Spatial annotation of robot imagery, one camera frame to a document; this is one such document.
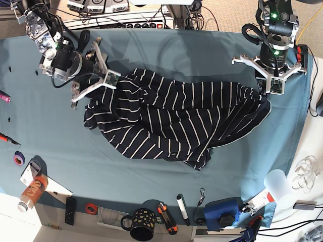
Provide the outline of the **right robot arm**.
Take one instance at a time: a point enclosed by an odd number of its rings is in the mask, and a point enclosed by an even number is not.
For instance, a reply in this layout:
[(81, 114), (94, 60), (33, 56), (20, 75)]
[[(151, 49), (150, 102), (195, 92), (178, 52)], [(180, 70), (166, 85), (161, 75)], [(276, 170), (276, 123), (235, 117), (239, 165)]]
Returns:
[(82, 55), (90, 40), (90, 31), (83, 30), (75, 37), (78, 46), (63, 35), (68, 28), (61, 18), (50, 13), (49, 1), (11, 1), (10, 8), (26, 34), (34, 41), (42, 57), (39, 68), (51, 78), (56, 89), (71, 84), (72, 108), (78, 101), (100, 87), (115, 90), (121, 74), (107, 67), (107, 55), (100, 49), (101, 37)]

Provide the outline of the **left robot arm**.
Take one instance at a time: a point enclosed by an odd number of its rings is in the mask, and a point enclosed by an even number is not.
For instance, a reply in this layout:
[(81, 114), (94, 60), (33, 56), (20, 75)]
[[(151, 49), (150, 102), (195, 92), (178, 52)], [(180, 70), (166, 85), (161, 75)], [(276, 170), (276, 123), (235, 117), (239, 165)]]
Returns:
[(290, 1), (259, 1), (255, 18), (257, 24), (245, 24), (241, 32), (249, 42), (261, 46), (260, 54), (254, 58), (241, 54), (232, 63), (254, 68), (261, 95), (283, 95), (290, 76), (307, 73), (308, 47), (295, 42), (298, 15)]

